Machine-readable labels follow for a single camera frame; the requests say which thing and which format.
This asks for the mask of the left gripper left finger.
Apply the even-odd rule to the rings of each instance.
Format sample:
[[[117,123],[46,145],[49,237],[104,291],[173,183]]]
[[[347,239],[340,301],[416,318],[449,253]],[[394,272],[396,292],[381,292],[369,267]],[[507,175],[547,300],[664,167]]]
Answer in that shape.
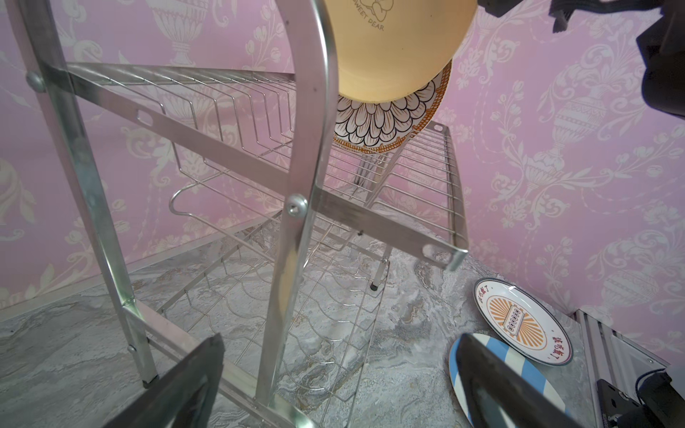
[[[218,394],[225,345],[217,333],[197,346],[108,427],[206,427]]]

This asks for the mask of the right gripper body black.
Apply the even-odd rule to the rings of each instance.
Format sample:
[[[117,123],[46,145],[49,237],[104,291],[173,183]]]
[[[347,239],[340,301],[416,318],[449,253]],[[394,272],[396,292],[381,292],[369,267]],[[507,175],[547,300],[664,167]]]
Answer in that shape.
[[[487,14],[501,18],[522,0],[478,0],[477,4]],[[591,12],[592,14],[618,14],[619,12],[641,12],[661,8],[663,0],[551,0],[549,15],[555,20],[553,32],[564,32],[575,11]]]

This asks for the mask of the yellow bear plate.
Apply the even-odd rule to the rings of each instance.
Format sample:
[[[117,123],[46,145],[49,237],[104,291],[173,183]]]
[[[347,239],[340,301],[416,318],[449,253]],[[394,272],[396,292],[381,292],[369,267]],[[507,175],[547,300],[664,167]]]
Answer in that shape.
[[[426,85],[460,48],[477,3],[454,1],[326,2],[341,96],[384,103]]]

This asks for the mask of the steel two-tier dish rack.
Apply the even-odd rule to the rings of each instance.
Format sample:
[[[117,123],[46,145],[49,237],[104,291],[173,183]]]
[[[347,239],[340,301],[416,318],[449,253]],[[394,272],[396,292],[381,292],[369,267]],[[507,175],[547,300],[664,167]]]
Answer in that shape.
[[[357,202],[369,197],[374,180],[381,177],[401,144],[412,140],[433,118],[450,78],[451,68],[445,67],[417,93],[398,101],[411,120],[404,122],[401,116],[395,116],[394,125],[399,133],[389,142],[367,147],[355,144],[344,133],[338,134],[326,178],[328,188]],[[218,71],[208,78],[195,76],[188,80],[174,73],[167,80],[156,76],[141,80],[140,89],[132,96],[187,126],[198,127],[211,137],[225,139],[230,144],[255,144],[258,153],[278,164],[288,160],[295,94],[294,84],[287,77],[240,77]],[[146,250],[132,247],[133,255],[137,258],[164,255],[203,237],[221,234],[249,241],[247,252],[262,261],[260,273],[270,273],[268,258],[276,250],[283,205],[279,194],[147,129],[124,128],[123,134],[131,154],[157,160],[157,167],[151,173],[146,215],[140,223],[142,233],[151,235],[151,239]],[[183,212],[184,231],[156,237],[162,218],[162,194],[170,192],[173,185],[178,185],[178,191],[171,192],[171,199],[188,205],[188,210]],[[11,209],[16,208],[27,224],[48,228],[50,220],[59,217],[70,201],[69,197],[59,195],[50,204],[38,203],[23,185],[14,165],[2,162],[2,310],[25,310],[30,302],[38,302],[83,279],[93,278],[96,258],[83,223],[76,221],[67,238],[72,248],[71,269],[57,274],[53,265],[46,264],[33,284],[18,285],[19,258],[10,251],[25,231],[15,224]],[[323,287],[319,285],[311,285],[301,292],[308,306],[323,319],[339,313],[340,324],[331,325],[330,335],[322,337],[311,319],[300,319],[298,335],[315,340],[331,352],[331,361],[322,365],[326,378],[321,386],[316,386],[293,371],[287,376],[287,390],[294,394],[303,410],[326,426],[360,426],[361,419],[356,416],[353,405],[382,292],[378,287],[368,292],[352,290],[340,299],[324,298],[322,294]]]

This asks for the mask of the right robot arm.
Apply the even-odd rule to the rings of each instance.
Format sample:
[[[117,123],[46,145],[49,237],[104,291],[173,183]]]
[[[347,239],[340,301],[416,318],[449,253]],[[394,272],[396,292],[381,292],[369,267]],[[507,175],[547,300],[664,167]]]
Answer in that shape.
[[[642,96],[660,112],[684,118],[684,2],[681,0],[552,0],[555,33],[567,30],[576,11],[619,14],[658,10],[661,17],[636,38],[645,64]]]

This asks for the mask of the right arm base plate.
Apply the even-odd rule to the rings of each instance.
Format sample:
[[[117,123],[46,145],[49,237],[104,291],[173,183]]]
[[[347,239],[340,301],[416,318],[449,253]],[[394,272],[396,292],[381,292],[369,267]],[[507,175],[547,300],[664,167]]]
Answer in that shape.
[[[644,408],[604,379],[597,381],[597,391],[604,427],[650,427]]]

